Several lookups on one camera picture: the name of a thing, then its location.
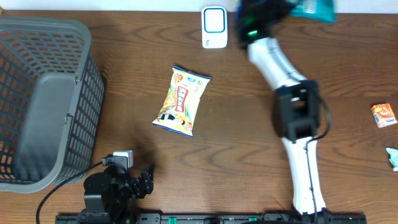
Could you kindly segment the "teal mouthwash bottle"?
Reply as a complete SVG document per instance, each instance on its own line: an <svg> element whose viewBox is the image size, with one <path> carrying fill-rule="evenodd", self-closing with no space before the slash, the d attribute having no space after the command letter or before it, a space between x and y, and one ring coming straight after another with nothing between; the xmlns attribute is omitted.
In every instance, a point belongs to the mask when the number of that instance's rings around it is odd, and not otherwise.
<svg viewBox="0 0 398 224"><path fill-rule="evenodd" d="M292 17L313 19L326 24L336 21L334 0L298 0L291 3L293 9L289 15Z"/></svg>

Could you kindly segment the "snack bag with red label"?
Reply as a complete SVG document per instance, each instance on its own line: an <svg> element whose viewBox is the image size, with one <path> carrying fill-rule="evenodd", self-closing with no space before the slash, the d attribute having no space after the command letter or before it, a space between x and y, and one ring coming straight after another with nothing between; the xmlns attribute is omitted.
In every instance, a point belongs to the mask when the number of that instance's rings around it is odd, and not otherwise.
<svg viewBox="0 0 398 224"><path fill-rule="evenodd" d="M211 77L177 65L172 70L170 88L152 124L191 138L198 105Z"/></svg>

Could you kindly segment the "orange Kleenex tissue pack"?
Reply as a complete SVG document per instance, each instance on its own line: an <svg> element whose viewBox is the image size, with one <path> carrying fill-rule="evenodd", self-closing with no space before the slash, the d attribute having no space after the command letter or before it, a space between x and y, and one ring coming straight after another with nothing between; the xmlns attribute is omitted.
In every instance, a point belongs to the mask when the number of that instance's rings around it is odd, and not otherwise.
<svg viewBox="0 0 398 224"><path fill-rule="evenodd" d="M373 105L371 107L371 112L378 128L385 128L397 124L397 119L389 103Z"/></svg>

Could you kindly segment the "mint green wet wipes pack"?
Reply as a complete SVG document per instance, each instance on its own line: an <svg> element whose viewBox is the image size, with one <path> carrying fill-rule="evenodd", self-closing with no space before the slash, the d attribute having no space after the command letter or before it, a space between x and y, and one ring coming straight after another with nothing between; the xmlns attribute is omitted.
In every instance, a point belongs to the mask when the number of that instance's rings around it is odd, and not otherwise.
<svg viewBox="0 0 398 224"><path fill-rule="evenodd" d="M390 156L389 161L393 166L393 171L397 172L398 171L398 149L387 147L386 151Z"/></svg>

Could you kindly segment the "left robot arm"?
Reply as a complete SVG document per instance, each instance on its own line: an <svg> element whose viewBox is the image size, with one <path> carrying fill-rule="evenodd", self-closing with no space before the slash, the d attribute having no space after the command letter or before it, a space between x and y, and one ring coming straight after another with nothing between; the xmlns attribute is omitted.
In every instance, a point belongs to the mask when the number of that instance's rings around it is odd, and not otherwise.
<svg viewBox="0 0 398 224"><path fill-rule="evenodd" d="M140 176L130 175L126 162L111 162L103 172L90 175L84 181L85 209L77 223L135 223L129 204L151 194L154 189L155 164L141 171Z"/></svg>

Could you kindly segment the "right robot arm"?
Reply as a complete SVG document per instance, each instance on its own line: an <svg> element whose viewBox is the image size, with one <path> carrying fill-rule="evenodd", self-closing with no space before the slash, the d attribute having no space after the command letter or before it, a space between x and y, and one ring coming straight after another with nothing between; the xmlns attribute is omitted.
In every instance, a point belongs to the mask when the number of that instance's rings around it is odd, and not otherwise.
<svg viewBox="0 0 398 224"><path fill-rule="evenodd" d="M300 223L318 223L326 209L317 166L320 110L328 106L318 83L303 76L283 53L272 26L295 7L290 1L240 1L236 31L248 60L274 92L272 125L287 152L294 187L292 206Z"/></svg>

